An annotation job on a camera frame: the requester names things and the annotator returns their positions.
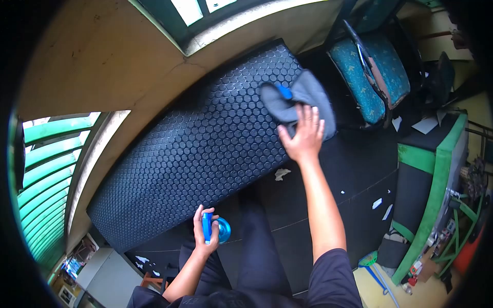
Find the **right hand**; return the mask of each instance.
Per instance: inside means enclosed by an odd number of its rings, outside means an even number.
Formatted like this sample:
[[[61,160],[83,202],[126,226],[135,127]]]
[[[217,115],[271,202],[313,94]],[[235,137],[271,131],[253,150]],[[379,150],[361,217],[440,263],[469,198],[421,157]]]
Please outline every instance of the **right hand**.
[[[317,162],[325,121],[319,119],[317,107],[297,103],[296,113],[298,124],[294,138],[291,139],[284,125],[278,126],[279,138],[288,156],[298,164]]]
[[[199,205],[195,215],[193,216],[193,235],[195,237],[195,250],[202,256],[209,257],[219,247],[219,223],[216,219],[219,215],[213,215],[212,219],[212,234],[209,244],[206,244],[204,238],[204,230],[202,228],[202,216],[204,213],[214,213],[214,208],[204,209],[203,205]]]

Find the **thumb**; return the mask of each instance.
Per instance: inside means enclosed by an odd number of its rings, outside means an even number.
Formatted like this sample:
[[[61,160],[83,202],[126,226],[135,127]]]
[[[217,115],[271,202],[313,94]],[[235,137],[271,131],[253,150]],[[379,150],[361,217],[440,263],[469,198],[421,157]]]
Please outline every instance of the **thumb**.
[[[217,239],[217,242],[219,242],[219,222],[217,220],[212,222],[211,240],[212,239]]]
[[[278,126],[279,139],[281,139],[282,144],[286,147],[291,142],[291,137],[287,133],[287,129],[284,125]]]

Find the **window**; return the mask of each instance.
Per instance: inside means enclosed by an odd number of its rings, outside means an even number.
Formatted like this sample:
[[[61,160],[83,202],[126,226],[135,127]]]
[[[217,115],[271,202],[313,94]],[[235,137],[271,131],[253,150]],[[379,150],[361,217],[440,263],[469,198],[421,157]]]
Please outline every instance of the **window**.
[[[100,115],[91,112],[23,123],[26,158],[23,189],[17,196],[19,218],[33,258],[48,272],[65,251],[72,176],[85,153],[82,148],[95,134],[89,136],[90,132],[106,116]]]
[[[137,0],[181,48],[200,32],[268,0]]]

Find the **black t-shirt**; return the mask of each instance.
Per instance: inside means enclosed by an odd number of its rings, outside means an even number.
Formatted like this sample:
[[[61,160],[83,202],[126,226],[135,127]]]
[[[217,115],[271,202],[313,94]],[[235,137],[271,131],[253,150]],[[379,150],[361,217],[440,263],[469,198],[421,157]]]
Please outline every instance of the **black t-shirt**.
[[[160,294],[144,287],[135,287],[127,308],[321,308],[362,307],[348,253],[340,248],[324,253],[313,265],[304,302],[258,290],[231,290],[209,296],[183,296],[169,303]]]

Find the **gray cloth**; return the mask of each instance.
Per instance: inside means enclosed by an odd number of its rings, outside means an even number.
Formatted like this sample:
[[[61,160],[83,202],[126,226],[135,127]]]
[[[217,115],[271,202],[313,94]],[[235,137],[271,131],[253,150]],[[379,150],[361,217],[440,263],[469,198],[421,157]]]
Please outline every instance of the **gray cloth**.
[[[272,83],[264,83],[260,88],[260,99],[276,120],[286,126],[291,137],[295,135],[298,116],[294,104],[301,102],[319,109],[320,119],[325,120],[323,140],[332,138],[336,133],[336,122],[329,97],[320,82],[311,71],[305,69],[293,82],[292,99],[288,100]]]

